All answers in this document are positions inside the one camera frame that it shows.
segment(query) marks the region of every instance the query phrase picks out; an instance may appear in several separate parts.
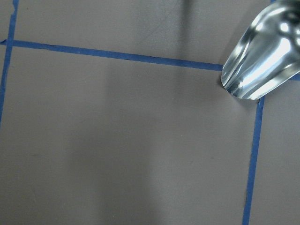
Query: silver scoop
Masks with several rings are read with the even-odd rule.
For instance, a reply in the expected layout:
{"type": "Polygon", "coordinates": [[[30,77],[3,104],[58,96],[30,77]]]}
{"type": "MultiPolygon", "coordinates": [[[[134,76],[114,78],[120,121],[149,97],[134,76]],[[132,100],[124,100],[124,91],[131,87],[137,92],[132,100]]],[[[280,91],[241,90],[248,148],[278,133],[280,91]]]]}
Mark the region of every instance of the silver scoop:
{"type": "Polygon", "coordinates": [[[232,95],[259,99],[300,72],[300,1],[277,0],[252,22],[223,66],[232,95]]]}

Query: shiny metal object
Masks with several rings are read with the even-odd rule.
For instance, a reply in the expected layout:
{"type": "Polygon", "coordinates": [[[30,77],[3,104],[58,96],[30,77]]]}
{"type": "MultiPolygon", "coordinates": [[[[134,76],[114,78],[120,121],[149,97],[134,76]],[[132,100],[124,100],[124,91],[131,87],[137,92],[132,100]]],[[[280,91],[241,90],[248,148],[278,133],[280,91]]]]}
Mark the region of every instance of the shiny metal object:
{"type": "Polygon", "coordinates": [[[232,95],[259,99],[300,72],[300,1],[277,0],[252,22],[223,66],[232,95]]]}

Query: curved metal surface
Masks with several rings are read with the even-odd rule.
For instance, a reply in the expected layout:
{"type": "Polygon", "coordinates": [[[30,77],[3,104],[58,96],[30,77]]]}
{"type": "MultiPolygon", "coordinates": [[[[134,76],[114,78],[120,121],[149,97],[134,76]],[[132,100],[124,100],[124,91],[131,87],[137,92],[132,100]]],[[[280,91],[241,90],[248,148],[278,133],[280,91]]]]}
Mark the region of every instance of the curved metal surface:
{"type": "Polygon", "coordinates": [[[259,99],[300,72],[300,1],[277,0],[252,22],[223,66],[232,95],[259,99]]]}

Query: gray floor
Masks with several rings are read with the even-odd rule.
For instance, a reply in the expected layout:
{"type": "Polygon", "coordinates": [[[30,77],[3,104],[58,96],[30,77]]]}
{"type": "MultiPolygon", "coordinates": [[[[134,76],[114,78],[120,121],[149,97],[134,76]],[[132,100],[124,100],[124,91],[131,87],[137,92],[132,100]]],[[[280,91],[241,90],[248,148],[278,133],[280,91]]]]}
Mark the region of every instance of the gray floor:
{"type": "MultiPolygon", "coordinates": [[[[21,0],[15,39],[223,64],[268,4],[21,0]]],[[[241,224],[256,102],[220,72],[14,47],[7,77],[0,224],[241,224]]],[[[252,225],[300,223],[299,88],[266,97],[252,225]]]]}

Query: blue grid line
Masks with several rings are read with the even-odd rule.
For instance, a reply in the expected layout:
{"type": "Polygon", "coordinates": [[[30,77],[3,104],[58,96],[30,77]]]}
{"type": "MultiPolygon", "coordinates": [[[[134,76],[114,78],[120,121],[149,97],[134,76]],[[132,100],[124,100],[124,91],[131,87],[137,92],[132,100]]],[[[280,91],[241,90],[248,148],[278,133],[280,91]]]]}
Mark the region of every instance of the blue grid line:
{"type": "Polygon", "coordinates": [[[245,207],[244,207],[244,215],[243,215],[242,225],[248,225],[249,219],[250,219],[256,163],[257,163],[257,156],[258,156],[258,149],[259,149],[259,140],[260,140],[260,135],[261,135],[262,120],[263,120],[264,99],[265,99],[265,97],[262,97],[259,100],[257,107],[256,107],[255,126],[254,126],[254,133],[253,133],[253,144],[252,144],[252,151],[251,151],[251,158],[250,158],[250,165],[249,165],[249,174],[248,174],[248,181],[247,181],[247,197],[246,197],[246,203],[245,203],[245,207]]]}
{"type": "Polygon", "coordinates": [[[10,64],[11,52],[13,50],[13,41],[14,41],[14,35],[15,35],[15,22],[17,19],[18,4],[19,4],[19,0],[13,0],[13,6],[14,6],[15,10],[12,13],[12,15],[10,16],[8,37],[7,37],[7,41],[6,41],[6,51],[5,51],[3,70],[2,70],[2,78],[1,78],[1,84],[0,84],[0,125],[1,125],[1,119],[2,119],[3,105],[4,105],[8,68],[9,68],[9,64],[10,64]]]}
{"type": "Polygon", "coordinates": [[[96,50],[96,49],[89,49],[89,48],[70,47],[64,45],[47,45],[47,44],[41,44],[41,43],[35,43],[29,41],[15,40],[14,46],[32,48],[32,49],[47,49],[50,51],[62,52],[62,53],[91,55],[91,56],[99,56],[105,58],[131,60],[131,61],[138,61],[138,62],[156,63],[156,64],[163,64],[163,65],[170,65],[170,66],[207,69],[207,70],[215,70],[215,71],[222,71],[222,67],[223,67],[220,64],[213,64],[213,63],[206,63],[206,62],[177,60],[177,59],[153,57],[147,55],[112,52],[112,51],[96,50]]]}

